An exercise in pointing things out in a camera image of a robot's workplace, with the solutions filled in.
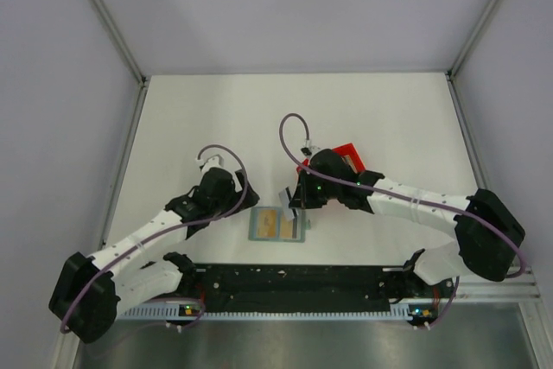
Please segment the red plastic bin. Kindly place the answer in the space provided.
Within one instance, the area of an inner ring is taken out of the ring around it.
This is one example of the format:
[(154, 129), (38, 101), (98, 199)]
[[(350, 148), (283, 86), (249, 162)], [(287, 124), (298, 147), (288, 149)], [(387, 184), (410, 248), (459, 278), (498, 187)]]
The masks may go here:
[[(359, 160), (359, 162), (363, 163), (362, 159), (360, 158), (359, 156), (359, 153), (357, 151), (357, 149), (355, 148), (355, 146), (353, 145), (353, 143), (346, 143), (346, 144), (342, 144), (340, 146), (337, 146), (337, 147), (333, 147), (331, 148), (331, 150), (336, 153), (337, 155), (339, 155), (341, 157), (341, 159), (345, 162), (343, 156), (346, 155), (346, 154), (349, 154), (351, 155), (352, 157), (355, 157), (356, 159)], [(306, 156), (304, 156), (304, 159), (302, 161), (302, 166), (305, 166), (305, 167), (308, 167), (309, 166), (309, 162), (310, 162), (310, 159), (312, 158), (307, 158)]]

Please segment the grey striped credit card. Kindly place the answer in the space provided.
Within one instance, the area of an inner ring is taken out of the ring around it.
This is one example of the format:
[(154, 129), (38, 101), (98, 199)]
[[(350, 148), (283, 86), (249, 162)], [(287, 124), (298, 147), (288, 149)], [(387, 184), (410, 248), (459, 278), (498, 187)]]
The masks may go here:
[(279, 194), (279, 200), (282, 206), (283, 215), (284, 218), (287, 221), (293, 221), (297, 218), (297, 212), (294, 208), (290, 207), (289, 204), (291, 202), (291, 193), (289, 190), (289, 187), (286, 187), (284, 190), (282, 190)]

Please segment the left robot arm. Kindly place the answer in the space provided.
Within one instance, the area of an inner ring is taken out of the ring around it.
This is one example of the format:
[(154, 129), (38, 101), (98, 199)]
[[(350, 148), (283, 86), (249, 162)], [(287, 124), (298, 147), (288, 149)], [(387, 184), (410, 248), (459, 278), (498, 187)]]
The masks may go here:
[(174, 197), (144, 226), (88, 256), (77, 251), (62, 265), (48, 303), (62, 334), (92, 343), (124, 311), (167, 291), (190, 295), (194, 273), (158, 256), (213, 222), (254, 207), (259, 201), (245, 169), (211, 167), (200, 183)]

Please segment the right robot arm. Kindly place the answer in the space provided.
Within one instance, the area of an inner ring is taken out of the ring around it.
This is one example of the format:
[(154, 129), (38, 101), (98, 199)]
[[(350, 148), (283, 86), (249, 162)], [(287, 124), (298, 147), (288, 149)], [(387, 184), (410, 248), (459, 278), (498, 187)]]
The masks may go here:
[(413, 296), (454, 277), (474, 274), (499, 283), (515, 276), (510, 268), (525, 232), (494, 192), (428, 192), (379, 172), (356, 170), (335, 150), (304, 147), (302, 153), (306, 160), (297, 169), (290, 208), (319, 209), (336, 200), (350, 210), (406, 219), (450, 237), (447, 244), (422, 248), (404, 263), (404, 287)]

